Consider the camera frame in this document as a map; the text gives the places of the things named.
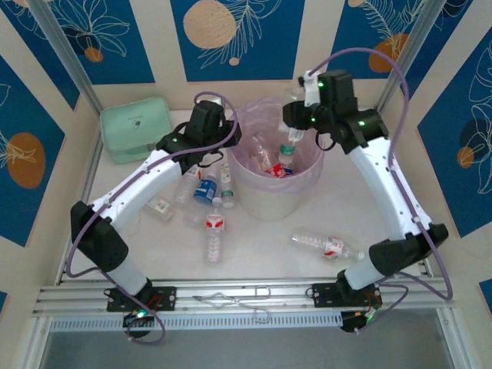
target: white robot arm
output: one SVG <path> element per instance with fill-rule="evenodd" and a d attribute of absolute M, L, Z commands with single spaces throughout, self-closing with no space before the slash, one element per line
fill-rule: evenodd
<path fill-rule="evenodd" d="M 345 71 L 308 73 L 300 78 L 306 91 L 305 101 L 294 101 L 283 108 L 283 120 L 289 129 L 305 131 L 314 128 L 330 133 L 359 168 L 371 189 L 388 230 L 388 239 L 372 245 L 367 258 L 337 276 L 337 289 L 346 298 L 384 277 L 427 257 L 431 250 L 417 223 L 424 225 L 438 246 L 447 238 L 443 224 L 434 225 L 418 204 L 396 161 L 387 167 L 390 139 L 380 115 L 374 109 L 359 111 L 354 97 L 352 78 Z M 179 131 L 185 127 L 184 134 Z M 146 304 L 151 296 L 145 291 L 151 282 L 128 255 L 128 246 L 119 237 L 128 220 L 162 188 L 178 179 L 192 165 L 199 164 L 209 152 L 179 155 L 164 161 L 171 153 L 200 148 L 219 142 L 229 135 L 224 109 L 210 101 L 201 101 L 193 110 L 190 122 L 177 127 L 157 145 L 145 163 L 118 187 L 87 206 L 78 202 L 71 210 L 72 239 L 97 211 L 78 248 L 121 288 Z M 225 147 L 236 145 L 238 131 Z M 417 209 L 414 217 L 391 176 L 397 172 L 411 203 Z M 115 193 L 125 190 L 114 199 Z"/>

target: metal clip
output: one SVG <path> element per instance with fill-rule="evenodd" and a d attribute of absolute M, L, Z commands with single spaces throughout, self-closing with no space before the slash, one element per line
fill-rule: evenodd
<path fill-rule="evenodd" d="M 265 296 L 258 295 L 258 290 L 260 288 L 266 289 L 268 293 Z M 227 296 L 226 294 L 223 294 L 222 292 L 216 292 L 216 293 L 210 294 L 208 296 L 193 296 L 193 298 L 196 301 L 200 301 L 203 304 L 210 305 L 216 309 L 222 309 L 222 308 L 225 308 L 226 306 L 232 306 L 232 305 L 239 306 L 241 308 L 251 309 L 251 310 L 253 310 L 253 320 L 254 321 L 257 321 L 258 323 L 268 323 L 271 319 L 271 313 L 267 308 L 246 304 L 242 301 L 244 301 L 244 300 L 267 300 L 268 298 L 270 298 L 270 296 L 271 296 L 271 289 L 268 286 L 255 286 L 254 287 L 254 296 L 247 297 L 247 298 L 235 298 L 232 296 Z M 227 302 L 214 303 L 213 301 L 211 301 L 211 300 L 214 300 L 217 298 L 220 298 L 222 300 L 227 300 Z M 260 313 L 258 313 L 259 311 L 263 314 L 266 314 L 267 316 L 264 318 L 258 317 L 258 314 L 260 314 Z"/>

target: orange circle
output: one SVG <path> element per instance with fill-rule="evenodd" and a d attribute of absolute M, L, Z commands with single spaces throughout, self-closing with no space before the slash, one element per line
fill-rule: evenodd
<path fill-rule="evenodd" d="M 198 48 L 220 48 L 236 35 L 231 11 L 217 0 L 200 0 L 183 17 L 186 37 Z"/>
<path fill-rule="evenodd" d="M 42 143 L 30 133 L 18 133 L 8 142 L 7 153 L 10 154 L 7 166 L 12 180 L 28 190 L 38 187 L 46 169 Z"/>
<path fill-rule="evenodd" d="M 84 55 L 90 62 L 93 63 L 102 62 L 103 59 L 102 52 L 93 47 L 86 48 L 84 51 Z"/>
<path fill-rule="evenodd" d="M 405 46 L 405 42 L 407 42 L 407 39 L 407 34 L 399 33 L 379 43 L 374 50 L 378 50 L 393 60 L 397 60 L 398 56 L 400 56 L 401 50 Z M 371 54 L 369 57 L 369 68 L 371 68 L 371 71 L 375 71 L 376 73 L 386 73 L 392 69 L 390 63 L 384 60 L 381 56 L 374 54 Z"/>
<path fill-rule="evenodd" d="M 474 163 L 474 151 L 468 146 L 461 148 L 458 152 L 458 164 L 462 168 L 468 169 L 469 167 L 471 167 L 473 163 Z"/>

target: plastic bag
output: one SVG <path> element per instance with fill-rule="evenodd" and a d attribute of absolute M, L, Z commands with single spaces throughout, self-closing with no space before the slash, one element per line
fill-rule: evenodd
<path fill-rule="evenodd" d="M 293 175 L 275 178 L 264 173 L 252 158 L 251 136 L 261 132 L 272 148 L 279 148 L 285 133 L 278 130 L 281 121 L 282 98 L 266 97 L 250 101 L 238 109 L 242 138 L 238 146 L 228 149 L 231 174 L 236 181 L 261 191 L 296 194 L 314 187 L 323 169 L 324 155 L 314 141 L 316 132 L 307 131 L 296 145 Z"/>

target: mint green case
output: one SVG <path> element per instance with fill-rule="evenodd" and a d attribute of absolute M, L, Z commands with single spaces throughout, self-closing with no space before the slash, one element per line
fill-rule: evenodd
<path fill-rule="evenodd" d="M 172 130 L 168 105 L 162 98 L 107 108 L 99 122 L 102 142 L 117 164 L 147 158 Z"/>

